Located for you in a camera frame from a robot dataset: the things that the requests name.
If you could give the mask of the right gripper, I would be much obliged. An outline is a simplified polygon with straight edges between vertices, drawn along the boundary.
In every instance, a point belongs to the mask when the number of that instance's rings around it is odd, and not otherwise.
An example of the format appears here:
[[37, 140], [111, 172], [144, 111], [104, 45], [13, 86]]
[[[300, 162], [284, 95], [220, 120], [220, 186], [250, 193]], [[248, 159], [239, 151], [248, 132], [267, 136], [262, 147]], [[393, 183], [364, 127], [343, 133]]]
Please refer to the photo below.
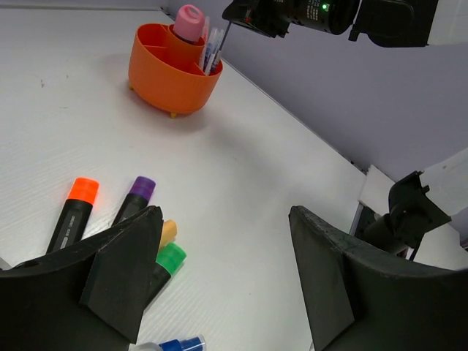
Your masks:
[[237, 0], [222, 18], [266, 37], [285, 37], [290, 25], [325, 33], [343, 34], [353, 23], [356, 0]]

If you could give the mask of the pink gel pen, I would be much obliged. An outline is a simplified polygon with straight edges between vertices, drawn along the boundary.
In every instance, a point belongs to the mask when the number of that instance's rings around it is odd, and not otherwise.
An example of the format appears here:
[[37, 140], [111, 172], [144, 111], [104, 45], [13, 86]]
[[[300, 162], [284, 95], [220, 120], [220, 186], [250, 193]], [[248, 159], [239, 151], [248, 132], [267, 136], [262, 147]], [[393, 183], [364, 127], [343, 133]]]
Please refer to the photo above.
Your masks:
[[201, 38], [204, 40], [204, 46], [199, 58], [199, 68], [204, 71], [205, 70], [205, 53], [207, 44], [209, 42], [209, 34], [210, 34], [210, 18], [205, 16], [205, 23], [203, 26]]

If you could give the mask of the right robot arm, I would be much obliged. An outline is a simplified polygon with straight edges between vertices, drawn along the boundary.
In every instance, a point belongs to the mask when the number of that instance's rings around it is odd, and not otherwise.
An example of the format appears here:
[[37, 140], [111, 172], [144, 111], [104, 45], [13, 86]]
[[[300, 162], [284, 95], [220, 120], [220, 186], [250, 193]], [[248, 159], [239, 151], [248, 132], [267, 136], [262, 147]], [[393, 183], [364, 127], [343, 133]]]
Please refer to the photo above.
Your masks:
[[464, 0], [232, 1], [223, 19], [266, 37], [285, 37], [291, 25], [332, 35], [365, 34], [382, 48], [423, 48], [467, 41]]

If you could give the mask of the blue gel pen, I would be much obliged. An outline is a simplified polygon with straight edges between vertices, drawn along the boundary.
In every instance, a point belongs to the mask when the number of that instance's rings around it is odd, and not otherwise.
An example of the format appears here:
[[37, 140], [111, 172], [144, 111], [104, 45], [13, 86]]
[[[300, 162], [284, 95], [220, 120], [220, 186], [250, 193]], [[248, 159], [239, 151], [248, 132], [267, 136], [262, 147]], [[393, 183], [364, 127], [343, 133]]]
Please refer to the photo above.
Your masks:
[[218, 28], [213, 28], [208, 38], [208, 43], [206, 45], [205, 55], [204, 55], [204, 60], [203, 60], [203, 71], [205, 75], [208, 74], [208, 62], [210, 60], [210, 57], [214, 49], [216, 48], [218, 38], [219, 38], [219, 30]]
[[220, 45], [220, 43], [221, 43], [221, 41], [222, 41], [223, 32], [224, 32], [224, 29], [219, 29], [219, 38], [218, 38], [218, 42], [217, 42], [216, 48], [214, 49], [214, 51], [213, 51], [213, 53], [212, 53], [212, 55], [211, 55], [211, 57], [210, 57], [210, 60], [209, 60], [209, 62], [208, 62], [208, 74], [207, 74], [207, 75], [209, 75], [210, 72], [211, 72], [211, 67], [212, 67], [212, 65], [213, 65], [215, 56], [216, 56], [217, 51], [218, 51], [218, 49], [219, 49], [219, 45]]

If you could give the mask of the yellow cap translucent highlighter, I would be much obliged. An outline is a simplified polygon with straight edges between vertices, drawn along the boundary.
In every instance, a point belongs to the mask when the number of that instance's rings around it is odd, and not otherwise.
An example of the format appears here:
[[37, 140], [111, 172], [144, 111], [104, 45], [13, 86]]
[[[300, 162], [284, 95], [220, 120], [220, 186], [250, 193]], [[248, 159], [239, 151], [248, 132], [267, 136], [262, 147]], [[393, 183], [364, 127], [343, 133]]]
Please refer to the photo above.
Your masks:
[[177, 224], [173, 220], [167, 220], [162, 226], [162, 234], [160, 238], [159, 248], [164, 248], [169, 243], [173, 242], [177, 236]]

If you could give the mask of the purple cap highlighter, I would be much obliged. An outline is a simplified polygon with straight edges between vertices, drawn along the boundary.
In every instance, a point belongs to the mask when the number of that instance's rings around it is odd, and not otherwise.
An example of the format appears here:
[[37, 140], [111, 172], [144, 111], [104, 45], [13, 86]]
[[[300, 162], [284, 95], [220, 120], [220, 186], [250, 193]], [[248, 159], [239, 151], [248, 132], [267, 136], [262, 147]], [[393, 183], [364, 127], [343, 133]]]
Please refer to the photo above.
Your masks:
[[111, 226], [121, 223], [146, 208], [155, 189], [156, 182], [154, 180], [138, 176], [124, 198]]

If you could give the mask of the orange round organizer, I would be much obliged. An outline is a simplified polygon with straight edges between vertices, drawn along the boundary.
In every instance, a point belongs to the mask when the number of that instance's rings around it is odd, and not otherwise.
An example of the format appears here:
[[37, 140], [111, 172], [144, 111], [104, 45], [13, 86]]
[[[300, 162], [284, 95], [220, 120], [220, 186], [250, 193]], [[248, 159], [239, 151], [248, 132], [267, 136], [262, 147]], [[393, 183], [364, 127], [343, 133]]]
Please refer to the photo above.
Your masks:
[[202, 109], [223, 71], [223, 63], [206, 75], [199, 67], [204, 40], [188, 43], [172, 25], [146, 23], [136, 33], [129, 60], [130, 87], [144, 101], [173, 115]]

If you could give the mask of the blue grip ballpoint pen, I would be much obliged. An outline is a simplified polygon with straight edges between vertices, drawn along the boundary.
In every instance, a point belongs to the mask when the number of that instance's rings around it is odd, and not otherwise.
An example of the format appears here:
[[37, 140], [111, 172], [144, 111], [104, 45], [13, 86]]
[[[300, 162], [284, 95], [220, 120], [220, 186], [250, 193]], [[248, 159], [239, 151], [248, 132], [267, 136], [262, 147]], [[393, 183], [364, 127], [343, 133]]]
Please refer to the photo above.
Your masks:
[[217, 54], [216, 54], [216, 60], [217, 60], [217, 61], [219, 61], [220, 58], [221, 58], [221, 52], [222, 52], [222, 49], [223, 49], [223, 47], [224, 47], [224, 43], [225, 43], [225, 41], [226, 41], [226, 39], [227, 39], [227, 34], [228, 34], [229, 30], [230, 30], [231, 25], [232, 25], [232, 22], [230, 21], [230, 22], [227, 24], [227, 28], [226, 28], [226, 29], [224, 30], [224, 32], [223, 32], [222, 41], [221, 41], [221, 43], [220, 43], [220, 45], [219, 45], [219, 49], [218, 49]]

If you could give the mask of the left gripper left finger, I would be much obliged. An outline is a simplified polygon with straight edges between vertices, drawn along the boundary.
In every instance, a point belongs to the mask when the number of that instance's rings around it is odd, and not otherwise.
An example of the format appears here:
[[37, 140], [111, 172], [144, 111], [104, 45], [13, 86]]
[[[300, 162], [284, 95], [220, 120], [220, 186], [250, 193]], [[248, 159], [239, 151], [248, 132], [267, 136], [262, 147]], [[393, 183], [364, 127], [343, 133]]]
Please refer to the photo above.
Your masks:
[[13, 344], [137, 341], [162, 234], [151, 205], [76, 244], [10, 271]]

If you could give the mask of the green cap highlighter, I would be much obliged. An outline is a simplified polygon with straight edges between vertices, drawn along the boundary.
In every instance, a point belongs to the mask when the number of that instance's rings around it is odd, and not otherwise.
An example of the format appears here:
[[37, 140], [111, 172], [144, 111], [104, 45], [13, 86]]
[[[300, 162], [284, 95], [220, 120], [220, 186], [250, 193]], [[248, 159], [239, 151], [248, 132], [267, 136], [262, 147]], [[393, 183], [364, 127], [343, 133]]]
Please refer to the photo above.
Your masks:
[[178, 272], [185, 259], [186, 252], [175, 243], [169, 243], [160, 249], [156, 256], [155, 266], [151, 275], [146, 299], [146, 309], [165, 288], [174, 274]]

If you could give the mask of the orange cap highlighter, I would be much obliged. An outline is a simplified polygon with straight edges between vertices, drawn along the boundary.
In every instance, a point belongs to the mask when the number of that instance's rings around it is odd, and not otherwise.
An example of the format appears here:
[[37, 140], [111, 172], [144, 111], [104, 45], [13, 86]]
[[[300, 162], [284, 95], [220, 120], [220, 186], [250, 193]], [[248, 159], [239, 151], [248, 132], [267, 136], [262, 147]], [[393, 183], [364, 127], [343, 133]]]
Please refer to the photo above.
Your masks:
[[47, 254], [71, 246], [83, 237], [99, 183], [90, 178], [76, 178], [61, 210], [46, 250]]

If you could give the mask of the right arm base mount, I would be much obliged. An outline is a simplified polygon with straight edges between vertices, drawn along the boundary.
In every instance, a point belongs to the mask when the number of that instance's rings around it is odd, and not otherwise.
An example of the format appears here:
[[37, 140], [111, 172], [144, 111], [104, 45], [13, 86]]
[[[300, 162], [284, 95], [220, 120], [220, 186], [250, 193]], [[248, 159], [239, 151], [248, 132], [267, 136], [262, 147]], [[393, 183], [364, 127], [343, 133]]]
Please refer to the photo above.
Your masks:
[[350, 235], [384, 252], [404, 259], [407, 257], [409, 248], [393, 237], [389, 216], [380, 216], [362, 203], [358, 205]]

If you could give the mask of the blue cap glue bottle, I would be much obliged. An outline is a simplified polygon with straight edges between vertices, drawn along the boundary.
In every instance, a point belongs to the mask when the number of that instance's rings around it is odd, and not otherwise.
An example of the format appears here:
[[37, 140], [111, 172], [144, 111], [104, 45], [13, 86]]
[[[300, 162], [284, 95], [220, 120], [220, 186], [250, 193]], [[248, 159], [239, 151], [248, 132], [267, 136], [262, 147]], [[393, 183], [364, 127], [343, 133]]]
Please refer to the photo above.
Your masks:
[[206, 341], [202, 335], [188, 339], [173, 339], [157, 344], [146, 342], [129, 348], [129, 351], [206, 351]]

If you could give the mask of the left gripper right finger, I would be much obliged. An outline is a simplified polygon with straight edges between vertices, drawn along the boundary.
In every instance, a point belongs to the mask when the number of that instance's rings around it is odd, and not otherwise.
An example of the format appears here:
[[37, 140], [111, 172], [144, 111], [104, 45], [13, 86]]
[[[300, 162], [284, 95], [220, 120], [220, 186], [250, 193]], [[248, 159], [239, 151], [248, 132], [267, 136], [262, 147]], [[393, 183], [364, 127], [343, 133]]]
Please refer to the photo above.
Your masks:
[[435, 268], [376, 249], [303, 206], [289, 220], [316, 350], [445, 350]]

